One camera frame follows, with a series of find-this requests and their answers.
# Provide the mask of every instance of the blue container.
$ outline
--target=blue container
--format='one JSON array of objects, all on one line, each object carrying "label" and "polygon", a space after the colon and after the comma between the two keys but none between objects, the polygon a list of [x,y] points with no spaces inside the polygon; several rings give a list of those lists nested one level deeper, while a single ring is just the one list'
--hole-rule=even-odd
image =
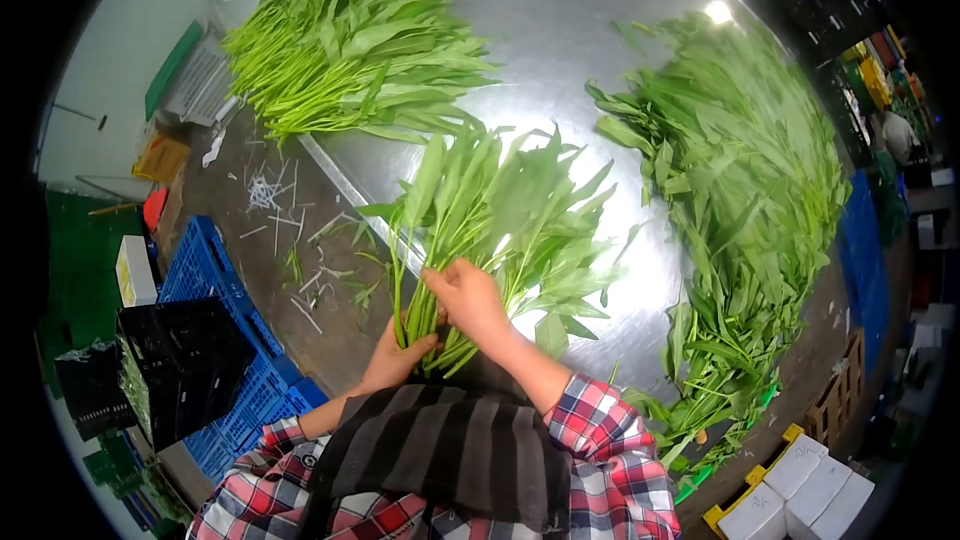
[{"label": "blue container", "polygon": [[234,462],[234,451],[227,446],[217,428],[209,425],[183,438],[193,461],[214,484],[220,482],[227,468]]},{"label": "blue container", "polygon": [[227,249],[209,217],[190,218],[157,302],[219,296],[240,331],[265,356],[282,354],[280,343],[263,323],[254,301],[237,277]]},{"label": "blue container", "polygon": [[215,422],[230,450],[244,443],[286,391],[287,383],[281,375],[266,357],[258,354],[246,372],[233,410]]},{"label": "blue container", "polygon": [[253,450],[263,425],[309,413],[328,399],[312,379],[301,375],[254,308],[213,222],[194,216],[176,249],[159,302],[211,294],[220,297],[257,349],[230,413],[183,440],[200,471],[216,483],[238,457]]},{"label": "blue container", "polygon": [[844,207],[837,249],[854,324],[864,329],[864,368],[873,370],[890,321],[890,294],[880,227],[863,169],[850,177],[853,192]]}]

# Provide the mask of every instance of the wooden pallet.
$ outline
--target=wooden pallet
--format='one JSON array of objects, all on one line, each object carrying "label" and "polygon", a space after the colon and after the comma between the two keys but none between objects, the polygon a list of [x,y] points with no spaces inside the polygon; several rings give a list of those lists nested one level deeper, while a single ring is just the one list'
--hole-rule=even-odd
[{"label": "wooden pallet", "polygon": [[838,375],[823,389],[820,400],[806,412],[806,433],[826,448],[833,448],[863,393],[863,328],[847,337],[845,362]]}]

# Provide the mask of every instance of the vegetable bundle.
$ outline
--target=vegetable bundle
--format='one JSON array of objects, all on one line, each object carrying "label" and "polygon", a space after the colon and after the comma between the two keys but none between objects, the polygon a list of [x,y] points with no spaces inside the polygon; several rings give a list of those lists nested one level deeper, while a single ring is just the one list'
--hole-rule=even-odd
[{"label": "vegetable bundle", "polygon": [[231,91],[247,96],[271,138],[359,127],[424,143],[450,102],[497,83],[479,72],[485,40],[446,0],[261,0],[223,41]]},{"label": "vegetable bundle", "polygon": [[[574,317],[608,318],[584,297],[606,292],[626,272],[616,263],[604,271],[592,268],[613,246],[593,240],[603,205],[616,189],[614,185],[597,193],[613,162],[575,187],[570,166],[583,149],[562,144],[559,131],[551,135],[534,130],[517,136],[500,164],[500,133],[508,129],[487,131],[467,116],[450,148],[440,135],[430,139],[414,183],[405,186],[400,198],[358,209],[382,217],[393,232],[392,299],[400,346],[437,327],[437,297],[423,281],[417,283],[405,325],[401,323],[400,284],[406,263],[398,256],[399,242],[406,238],[409,251],[414,236],[426,253],[424,267],[442,270],[457,257],[467,258],[494,275],[512,317],[546,311],[535,326],[535,339],[555,359],[567,350],[569,334],[596,340]],[[531,136],[549,140],[543,147],[520,150]],[[476,352],[473,342],[451,330],[443,353],[428,354],[423,369],[446,369],[443,377],[449,378]]]},{"label": "vegetable bundle", "polygon": [[[680,400],[667,409],[627,392],[665,424],[664,464],[694,475],[738,449],[777,383],[776,359],[802,327],[800,308],[829,262],[850,185],[833,126],[759,23],[717,25],[698,13],[634,28],[672,37],[674,59],[659,72],[628,73],[630,92],[590,82],[586,90],[615,115],[601,117],[598,130],[643,152],[644,197],[656,189],[668,203],[695,266],[689,303],[670,309],[661,355]],[[731,432],[688,469],[680,452],[728,418]]]}]

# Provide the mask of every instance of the metal table surface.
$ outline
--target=metal table surface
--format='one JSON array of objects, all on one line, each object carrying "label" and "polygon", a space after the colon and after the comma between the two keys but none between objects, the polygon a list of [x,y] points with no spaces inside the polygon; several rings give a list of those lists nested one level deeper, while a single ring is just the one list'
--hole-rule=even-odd
[{"label": "metal table surface", "polygon": [[[594,132],[600,113],[584,91],[584,82],[592,78],[605,90],[625,89],[619,78],[623,73],[639,66],[662,66],[670,57],[665,48],[647,49],[646,54],[630,49],[611,21],[653,23],[688,10],[702,10],[712,0],[451,1],[454,16],[470,22],[474,34],[489,38],[487,59],[503,64],[494,75],[502,84],[474,89],[457,105],[489,128],[515,126],[515,133],[535,127],[552,130],[555,121],[564,142],[587,146],[571,171],[577,182],[588,180],[614,159],[603,188],[614,182],[618,188],[606,203],[598,237],[622,240],[631,225],[650,222],[624,257],[630,274],[610,287],[605,309],[610,318],[582,320],[599,341],[571,337],[563,362],[606,380],[620,360],[618,386],[648,390],[661,400],[676,397],[664,376],[658,351],[669,330],[665,311],[681,295],[686,261],[681,246],[670,241],[665,203],[654,199],[642,207],[641,152]],[[507,135],[505,140],[510,138],[512,135]],[[316,141],[301,136],[300,141],[353,204],[396,198],[398,180],[413,179],[423,153],[419,146],[356,131]],[[377,231],[386,234],[382,221]],[[414,271],[418,268],[419,263],[414,262]],[[598,295],[587,300],[596,304]],[[532,338],[533,324],[540,315],[528,313],[515,323]]]}]

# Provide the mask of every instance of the red plaid shirt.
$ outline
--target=red plaid shirt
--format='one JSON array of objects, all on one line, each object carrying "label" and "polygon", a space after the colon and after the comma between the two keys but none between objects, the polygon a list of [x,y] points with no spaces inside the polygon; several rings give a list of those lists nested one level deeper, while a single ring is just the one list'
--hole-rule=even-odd
[{"label": "red plaid shirt", "polygon": [[[655,538],[680,534],[664,466],[640,414],[618,391],[586,376],[570,379],[543,418],[550,436],[573,455],[570,535],[575,538]],[[241,456],[194,517],[187,538],[295,538],[306,505],[307,480],[329,435],[307,441],[297,418],[264,426],[256,449]],[[331,537],[407,538],[424,521],[426,500],[413,494],[366,492],[345,497]],[[461,518],[448,506],[430,514],[442,538],[529,538],[521,523]]]}]

